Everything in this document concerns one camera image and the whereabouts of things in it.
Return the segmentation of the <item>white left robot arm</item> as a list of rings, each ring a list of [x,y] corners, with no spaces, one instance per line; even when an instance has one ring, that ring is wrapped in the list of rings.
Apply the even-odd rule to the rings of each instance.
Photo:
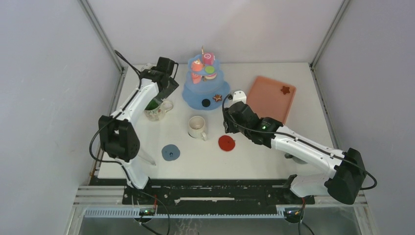
[[[160,57],[155,66],[137,70],[138,85],[118,109],[98,121],[101,149],[110,157],[110,163],[120,165],[128,186],[136,188],[134,198],[141,204],[152,200],[153,191],[146,187],[149,176],[138,160],[140,141],[134,125],[151,101],[161,104],[178,88],[177,68],[178,63]]]

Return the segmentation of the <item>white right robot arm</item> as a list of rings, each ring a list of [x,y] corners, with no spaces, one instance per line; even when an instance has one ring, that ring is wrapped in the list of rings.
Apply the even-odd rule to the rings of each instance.
[[[290,204],[302,197],[329,195],[340,203],[354,204],[367,176],[361,153],[324,146],[294,132],[271,117],[259,118],[246,103],[242,90],[225,96],[222,104],[226,133],[241,133],[251,142],[282,151],[319,169],[312,176],[291,175],[283,190],[283,199]]]

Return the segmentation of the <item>star-shaped brown cookie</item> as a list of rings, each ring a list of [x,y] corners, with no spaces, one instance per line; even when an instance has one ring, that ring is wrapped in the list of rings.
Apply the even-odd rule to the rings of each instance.
[[[212,98],[215,102],[219,102],[222,101],[222,95],[221,94],[216,94],[213,98]]]

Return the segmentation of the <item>grey speckled mug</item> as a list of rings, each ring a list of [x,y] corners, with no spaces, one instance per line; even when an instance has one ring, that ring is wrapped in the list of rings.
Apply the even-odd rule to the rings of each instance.
[[[306,162],[306,161],[303,161],[303,160],[301,160],[301,159],[299,159],[299,158],[297,158],[297,157],[295,157],[294,155],[291,155],[291,154],[289,154],[289,153],[285,153],[285,154],[284,154],[284,157],[285,157],[286,159],[291,159],[291,160],[293,160],[294,162],[296,162],[297,164],[300,164],[300,165],[307,164],[307,162]]]

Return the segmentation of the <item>black sandwich cookie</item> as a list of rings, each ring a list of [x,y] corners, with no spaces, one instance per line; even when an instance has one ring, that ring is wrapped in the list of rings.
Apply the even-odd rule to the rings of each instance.
[[[210,100],[209,100],[209,99],[203,99],[203,100],[202,100],[202,106],[203,106],[203,107],[207,108],[207,107],[209,107],[209,106],[210,106],[210,104],[211,104],[211,102],[210,102]]]

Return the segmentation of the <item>white speckled mug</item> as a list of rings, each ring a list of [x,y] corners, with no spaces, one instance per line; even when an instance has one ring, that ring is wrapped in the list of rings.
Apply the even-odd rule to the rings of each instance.
[[[195,139],[207,141],[206,121],[201,116],[193,116],[188,121],[188,134]]]

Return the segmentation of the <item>green macaron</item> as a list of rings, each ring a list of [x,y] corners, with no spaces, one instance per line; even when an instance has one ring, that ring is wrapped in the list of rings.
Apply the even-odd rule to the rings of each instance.
[[[207,74],[213,74],[213,73],[215,73],[215,67],[214,66],[205,66],[205,72]]]

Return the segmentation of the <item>light pink swirl roll cake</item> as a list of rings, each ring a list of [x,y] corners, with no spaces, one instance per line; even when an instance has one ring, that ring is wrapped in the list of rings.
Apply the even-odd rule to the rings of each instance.
[[[199,74],[196,74],[196,73],[192,73],[191,74],[191,79],[192,79],[193,84],[198,84],[198,83],[201,82],[202,76],[199,75]]]

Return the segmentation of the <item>magenta swirl roll cake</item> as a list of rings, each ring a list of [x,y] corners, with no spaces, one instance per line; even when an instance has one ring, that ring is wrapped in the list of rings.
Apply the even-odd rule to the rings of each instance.
[[[203,64],[205,66],[213,66],[214,62],[215,62],[215,55],[211,52],[209,53],[204,53],[202,55],[202,59],[203,59]]]

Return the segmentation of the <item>green-lined floral cream mug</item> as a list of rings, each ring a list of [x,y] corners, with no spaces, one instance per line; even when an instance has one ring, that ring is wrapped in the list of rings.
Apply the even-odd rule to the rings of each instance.
[[[165,100],[162,103],[157,103],[155,100],[151,100],[150,103],[144,110],[144,114],[150,121],[159,121],[162,120],[167,112],[172,110],[174,104]]]

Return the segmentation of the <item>pink frosted donut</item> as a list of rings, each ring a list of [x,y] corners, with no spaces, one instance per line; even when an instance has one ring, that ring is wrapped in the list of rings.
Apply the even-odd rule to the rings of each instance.
[[[215,78],[216,78],[216,76],[217,76],[217,74],[216,74],[216,73],[213,73],[213,74],[210,74],[210,75],[206,75],[206,76],[205,76],[205,79],[207,79],[207,80],[212,80],[212,79],[215,79]]]

